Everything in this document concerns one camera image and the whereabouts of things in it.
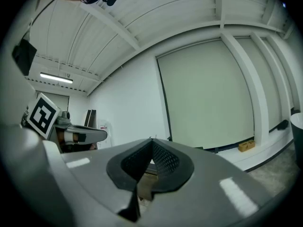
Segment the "black tool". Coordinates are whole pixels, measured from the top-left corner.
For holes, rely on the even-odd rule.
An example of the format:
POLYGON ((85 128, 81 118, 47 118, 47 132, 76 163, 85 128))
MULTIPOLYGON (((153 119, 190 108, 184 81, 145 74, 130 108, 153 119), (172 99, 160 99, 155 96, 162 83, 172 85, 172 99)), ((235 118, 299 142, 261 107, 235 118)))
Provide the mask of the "black tool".
POLYGON ((283 120, 282 122, 280 122, 279 125, 277 125, 277 129, 280 130, 285 130, 289 125, 289 121, 288 120, 283 120))

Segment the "wide white roller blind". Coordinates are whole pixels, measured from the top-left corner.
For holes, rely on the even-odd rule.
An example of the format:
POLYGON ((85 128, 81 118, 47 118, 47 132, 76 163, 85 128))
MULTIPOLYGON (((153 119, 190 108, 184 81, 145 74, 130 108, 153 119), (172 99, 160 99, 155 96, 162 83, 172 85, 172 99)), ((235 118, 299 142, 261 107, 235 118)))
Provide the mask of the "wide white roller blind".
POLYGON ((248 86, 222 41, 178 50, 158 65, 174 142, 215 148, 254 136, 248 86))

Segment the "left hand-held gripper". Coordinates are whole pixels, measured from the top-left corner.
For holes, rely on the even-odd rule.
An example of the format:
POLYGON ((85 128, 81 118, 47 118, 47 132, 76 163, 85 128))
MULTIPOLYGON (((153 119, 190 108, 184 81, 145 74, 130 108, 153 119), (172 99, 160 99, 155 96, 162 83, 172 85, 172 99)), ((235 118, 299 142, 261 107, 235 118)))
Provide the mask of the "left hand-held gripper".
POLYGON ((25 123, 44 140, 97 143, 107 138, 104 130, 72 125, 70 113, 60 109, 43 93, 30 103, 25 123))

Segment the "narrow white roller blind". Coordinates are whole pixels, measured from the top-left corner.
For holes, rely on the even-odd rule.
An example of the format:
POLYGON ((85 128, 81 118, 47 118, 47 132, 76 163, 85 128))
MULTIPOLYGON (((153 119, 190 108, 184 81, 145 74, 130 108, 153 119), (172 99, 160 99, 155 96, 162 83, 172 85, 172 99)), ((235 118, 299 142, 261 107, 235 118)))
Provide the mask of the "narrow white roller blind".
POLYGON ((273 72, 265 56, 252 39, 237 38, 236 40, 249 56, 260 78, 267 101, 269 130, 271 131, 282 121, 280 96, 273 72))

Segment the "leaning dark boards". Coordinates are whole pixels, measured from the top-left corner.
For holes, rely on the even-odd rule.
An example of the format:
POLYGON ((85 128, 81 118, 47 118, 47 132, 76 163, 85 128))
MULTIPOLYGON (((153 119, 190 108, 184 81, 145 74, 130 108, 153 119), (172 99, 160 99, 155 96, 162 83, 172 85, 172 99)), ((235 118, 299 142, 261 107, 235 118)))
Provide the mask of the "leaning dark boards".
POLYGON ((96 110, 88 110, 85 113, 84 126, 90 127, 90 128, 97 128, 97 111, 96 110))

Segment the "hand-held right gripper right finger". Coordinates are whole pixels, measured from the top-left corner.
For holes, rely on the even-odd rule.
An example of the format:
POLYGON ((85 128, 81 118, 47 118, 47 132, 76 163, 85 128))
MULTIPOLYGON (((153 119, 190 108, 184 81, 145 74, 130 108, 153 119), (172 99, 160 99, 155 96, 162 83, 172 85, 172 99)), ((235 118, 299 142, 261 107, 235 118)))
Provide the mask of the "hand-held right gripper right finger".
POLYGON ((140 227, 266 227, 282 202, 248 173, 221 156, 165 140, 188 155, 194 171, 178 190, 158 193, 139 219, 140 227))

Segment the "person's white shirt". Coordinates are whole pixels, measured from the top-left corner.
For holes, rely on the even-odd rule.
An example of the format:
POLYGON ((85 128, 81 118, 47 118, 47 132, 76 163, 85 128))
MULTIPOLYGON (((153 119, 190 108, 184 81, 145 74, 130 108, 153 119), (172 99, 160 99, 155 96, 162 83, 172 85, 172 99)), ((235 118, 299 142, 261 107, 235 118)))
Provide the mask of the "person's white shirt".
POLYGON ((0 126, 21 123, 22 116, 35 94, 34 88, 13 59, 12 53, 26 29, 11 30, 0 47, 0 126))

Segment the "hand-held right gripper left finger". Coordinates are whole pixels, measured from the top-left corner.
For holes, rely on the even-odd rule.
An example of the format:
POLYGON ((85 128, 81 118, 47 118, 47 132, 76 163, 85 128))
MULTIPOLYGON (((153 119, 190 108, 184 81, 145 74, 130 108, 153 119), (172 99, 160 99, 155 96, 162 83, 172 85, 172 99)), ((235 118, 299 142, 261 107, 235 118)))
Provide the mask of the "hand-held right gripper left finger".
POLYGON ((55 143, 43 141, 51 173, 74 223, 153 223, 153 206, 140 216, 137 181, 121 162, 143 151, 151 139, 121 146, 61 154, 55 143))

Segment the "long ceiling light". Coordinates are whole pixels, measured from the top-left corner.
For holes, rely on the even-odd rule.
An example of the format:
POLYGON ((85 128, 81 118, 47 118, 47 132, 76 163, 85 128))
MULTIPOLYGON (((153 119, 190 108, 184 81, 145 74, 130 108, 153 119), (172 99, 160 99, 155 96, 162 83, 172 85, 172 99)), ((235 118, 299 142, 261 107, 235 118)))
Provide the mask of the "long ceiling light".
POLYGON ((40 77, 45 78, 45 79, 60 81, 60 82, 68 83, 68 84, 72 84, 73 83, 72 79, 67 79, 67 78, 64 78, 64 77, 55 76, 55 75, 51 75, 51 74, 47 74, 47 73, 42 73, 42 72, 40 73, 40 77))

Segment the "small wooden box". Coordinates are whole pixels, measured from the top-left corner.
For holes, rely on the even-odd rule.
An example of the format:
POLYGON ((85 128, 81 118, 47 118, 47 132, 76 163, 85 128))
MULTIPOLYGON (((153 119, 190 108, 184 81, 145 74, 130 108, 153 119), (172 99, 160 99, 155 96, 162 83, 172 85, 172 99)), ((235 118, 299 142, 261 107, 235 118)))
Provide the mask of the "small wooden box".
POLYGON ((254 147, 255 147, 255 141, 254 140, 248 140, 246 142, 240 143, 238 145, 238 150, 240 152, 245 152, 245 151, 250 150, 254 147))

